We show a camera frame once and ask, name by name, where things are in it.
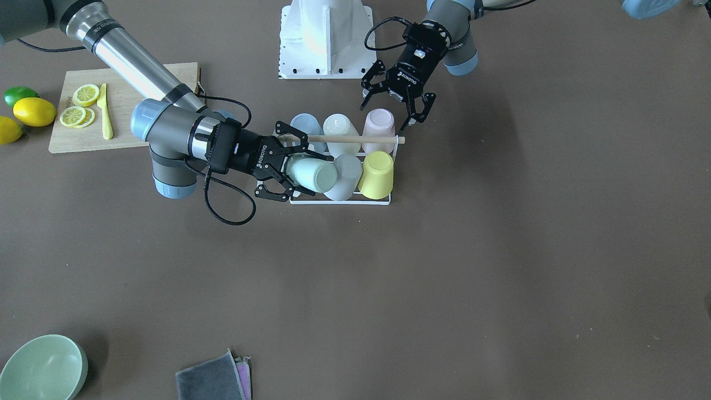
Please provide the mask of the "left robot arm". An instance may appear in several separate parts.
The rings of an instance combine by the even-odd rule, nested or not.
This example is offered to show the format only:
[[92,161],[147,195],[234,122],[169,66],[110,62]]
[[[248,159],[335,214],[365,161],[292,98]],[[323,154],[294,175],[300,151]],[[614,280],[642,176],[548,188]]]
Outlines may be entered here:
[[709,33],[708,2],[680,1],[632,18],[624,1],[427,1],[422,17],[378,26],[400,44],[377,48],[350,114],[374,109],[419,145],[515,149],[533,139],[659,138],[690,127],[683,101],[699,93],[682,68],[688,34]]

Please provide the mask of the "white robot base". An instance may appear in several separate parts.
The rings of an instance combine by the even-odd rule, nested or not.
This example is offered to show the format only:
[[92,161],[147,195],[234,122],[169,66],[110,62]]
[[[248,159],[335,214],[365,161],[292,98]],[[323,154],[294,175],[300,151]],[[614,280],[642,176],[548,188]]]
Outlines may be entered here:
[[361,1],[292,1],[281,10],[281,79],[361,79],[376,62],[373,10]]

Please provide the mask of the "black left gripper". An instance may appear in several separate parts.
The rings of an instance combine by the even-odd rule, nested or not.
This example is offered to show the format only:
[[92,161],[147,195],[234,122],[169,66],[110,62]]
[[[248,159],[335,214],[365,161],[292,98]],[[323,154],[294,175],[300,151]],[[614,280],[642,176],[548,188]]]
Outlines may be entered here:
[[[436,22],[412,23],[405,28],[402,38],[404,50],[388,69],[388,80],[373,82],[386,72],[382,60],[376,60],[361,78],[363,101],[359,107],[363,111],[374,94],[390,93],[406,106],[407,117],[400,132],[416,123],[424,123],[429,116],[437,94],[424,93],[424,84],[448,51],[449,32]],[[421,111],[416,109],[418,98],[422,99]]]

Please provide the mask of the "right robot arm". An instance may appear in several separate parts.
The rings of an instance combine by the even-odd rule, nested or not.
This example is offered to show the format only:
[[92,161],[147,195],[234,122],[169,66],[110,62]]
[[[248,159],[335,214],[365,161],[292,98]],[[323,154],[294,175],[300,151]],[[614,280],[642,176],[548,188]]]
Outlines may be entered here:
[[109,15],[104,2],[2,2],[2,43],[51,28],[81,42],[142,96],[131,116],[131,131],[149,144],[153,181],[164,197],[187,197],[199,178],[206,192],[216,174],[231,170],[259,182],[273,179],[283,188],[275,193],[260,184],[259,198],[286,202],[296,192],[318,193],[287,174],[296,162],[327,159],[309,149],[304,132],[279,121],[275,135],[260,135],[212,111]]

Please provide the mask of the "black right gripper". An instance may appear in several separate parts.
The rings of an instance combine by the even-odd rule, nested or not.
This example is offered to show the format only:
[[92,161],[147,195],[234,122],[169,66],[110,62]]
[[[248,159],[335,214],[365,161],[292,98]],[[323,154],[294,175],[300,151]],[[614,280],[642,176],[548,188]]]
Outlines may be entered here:
[[[209,172],[228,174],[235,170],[251,175],[257,179],[254,195],[287,202],[303,190],[280,171],[284,156],[296,154],[327,160],[328,155],[310,150],[309,135],[286,122],[276,122],[275,134],[276,137],[256,134],[233,119],[219,123],[210,136],[206,152]],[[281,139],[295,144],[282,145]]]

